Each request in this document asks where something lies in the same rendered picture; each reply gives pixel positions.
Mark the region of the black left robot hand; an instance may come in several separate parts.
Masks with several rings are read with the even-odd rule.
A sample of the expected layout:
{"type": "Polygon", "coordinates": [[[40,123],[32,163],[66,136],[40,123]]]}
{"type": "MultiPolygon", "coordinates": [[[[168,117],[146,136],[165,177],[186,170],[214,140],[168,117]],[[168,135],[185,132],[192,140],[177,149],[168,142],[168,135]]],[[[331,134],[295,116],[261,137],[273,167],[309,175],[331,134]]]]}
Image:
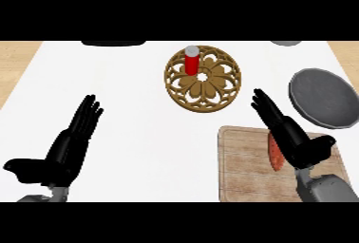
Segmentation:
{"type": "Polygon", "coordinates": [[[10,159],[3,168],[15,173],[21,183],[46,187],[69,187],[87,154],[96,124],[103,109],[95,95],[87,95],[72,116],[69,127],[59,133],[44,159],[10,159]]]}

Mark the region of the black object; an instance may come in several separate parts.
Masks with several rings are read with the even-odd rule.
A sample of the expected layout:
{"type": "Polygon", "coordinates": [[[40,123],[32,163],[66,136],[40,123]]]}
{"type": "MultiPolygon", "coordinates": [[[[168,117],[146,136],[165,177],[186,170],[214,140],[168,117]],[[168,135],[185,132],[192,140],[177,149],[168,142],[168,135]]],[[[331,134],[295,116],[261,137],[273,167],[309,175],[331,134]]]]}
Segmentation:
{"type": "Polygon", "coordinates": [[[81,44],[92,47],[133,47],[140,46],[146,41],[81,41],[81,44]]]}

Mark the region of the wooden cutting board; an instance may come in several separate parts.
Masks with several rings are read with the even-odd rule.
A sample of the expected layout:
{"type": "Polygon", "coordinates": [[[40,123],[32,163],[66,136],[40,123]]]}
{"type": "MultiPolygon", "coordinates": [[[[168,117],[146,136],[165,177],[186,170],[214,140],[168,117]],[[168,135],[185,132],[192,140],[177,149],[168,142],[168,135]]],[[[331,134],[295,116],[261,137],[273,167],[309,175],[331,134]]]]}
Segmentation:
{"type": "Polygon", "coordinates": [[[223,126],[217,134],[222,202],[300,202],[295,175],[285,162],[275,171],[267,152],[269,130],[223,126]]]}

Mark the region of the brown carved round trivet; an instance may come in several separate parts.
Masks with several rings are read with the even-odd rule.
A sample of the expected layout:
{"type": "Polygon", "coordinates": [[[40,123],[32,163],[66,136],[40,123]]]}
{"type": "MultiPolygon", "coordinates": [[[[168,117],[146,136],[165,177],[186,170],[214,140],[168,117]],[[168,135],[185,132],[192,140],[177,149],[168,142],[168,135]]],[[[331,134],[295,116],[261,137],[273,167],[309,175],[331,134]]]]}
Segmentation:
{"type": "Polygon", "coordinates": [[[217,47],[199,46],[199,68],[185,72],[185,50],[171,57],[164,69],[164,84],[173,101],[186,110],[211,113],[235,100],[241,72],[232,56],[217,47]]]}

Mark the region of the orange sweet potato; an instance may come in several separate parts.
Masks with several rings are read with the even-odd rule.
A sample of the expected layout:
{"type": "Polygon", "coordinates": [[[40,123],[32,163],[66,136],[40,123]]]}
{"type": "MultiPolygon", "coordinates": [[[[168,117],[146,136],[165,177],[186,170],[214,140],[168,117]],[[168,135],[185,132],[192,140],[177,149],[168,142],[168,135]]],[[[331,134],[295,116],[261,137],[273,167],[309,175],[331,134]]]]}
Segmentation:
{"type": "Polygon", "coordinates": [[[284,167],[285,158],[272,134],[267,134],[267,155],[272,169],[278,172],[284,167]]]}

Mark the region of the grey round object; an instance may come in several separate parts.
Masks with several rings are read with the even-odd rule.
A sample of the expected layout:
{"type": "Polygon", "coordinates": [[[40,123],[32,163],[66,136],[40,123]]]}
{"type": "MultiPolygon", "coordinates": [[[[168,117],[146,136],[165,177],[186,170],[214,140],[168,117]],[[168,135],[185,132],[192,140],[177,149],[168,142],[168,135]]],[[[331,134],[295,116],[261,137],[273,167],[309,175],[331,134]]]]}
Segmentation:
{"type": "Polygon", "coordinates": [[[292,47],[301,43],[301,41],[270,41],[270,42],[281,47],[292,47]]]}

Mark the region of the red can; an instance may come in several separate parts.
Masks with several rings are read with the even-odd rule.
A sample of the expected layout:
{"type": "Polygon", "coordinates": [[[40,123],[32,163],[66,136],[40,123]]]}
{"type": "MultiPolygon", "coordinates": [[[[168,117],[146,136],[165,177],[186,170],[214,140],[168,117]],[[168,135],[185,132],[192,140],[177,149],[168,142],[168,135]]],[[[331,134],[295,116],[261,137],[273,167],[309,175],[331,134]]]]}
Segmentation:
{"type": "Polygon", "coordinates": [[[196,46],[188,46],[185,48],[185,72],[189,76],[198,73],[199,66],[199,48],[196,46]]]}

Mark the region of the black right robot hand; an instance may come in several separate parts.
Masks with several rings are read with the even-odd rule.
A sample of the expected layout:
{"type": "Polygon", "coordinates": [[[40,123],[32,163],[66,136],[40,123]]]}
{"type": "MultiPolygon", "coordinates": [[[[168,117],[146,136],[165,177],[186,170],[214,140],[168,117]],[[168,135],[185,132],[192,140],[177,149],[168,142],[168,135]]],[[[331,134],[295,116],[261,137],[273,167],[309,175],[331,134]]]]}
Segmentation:
{"type": "Polygon", "coordinates": [[[275,102],[259,88],[254,89],[251,106],[291,166],[304,169],[326,160],[331,157],[335,139],[328,135],[310,139],[294,119],[282,114],[275,102]]]}

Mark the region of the dark grey pan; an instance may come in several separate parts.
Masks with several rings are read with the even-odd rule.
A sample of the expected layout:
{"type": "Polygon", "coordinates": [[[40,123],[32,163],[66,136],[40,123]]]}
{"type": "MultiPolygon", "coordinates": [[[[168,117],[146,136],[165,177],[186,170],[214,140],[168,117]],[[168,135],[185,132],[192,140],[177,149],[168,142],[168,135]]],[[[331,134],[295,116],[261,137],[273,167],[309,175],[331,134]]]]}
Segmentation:
{"type": "Polygon", "coordinates": [[[319,68],[304,68],[290,79],[290,101],[301,117],[328,129],[359,122],[359,94],[346,80],[319,68]]]}

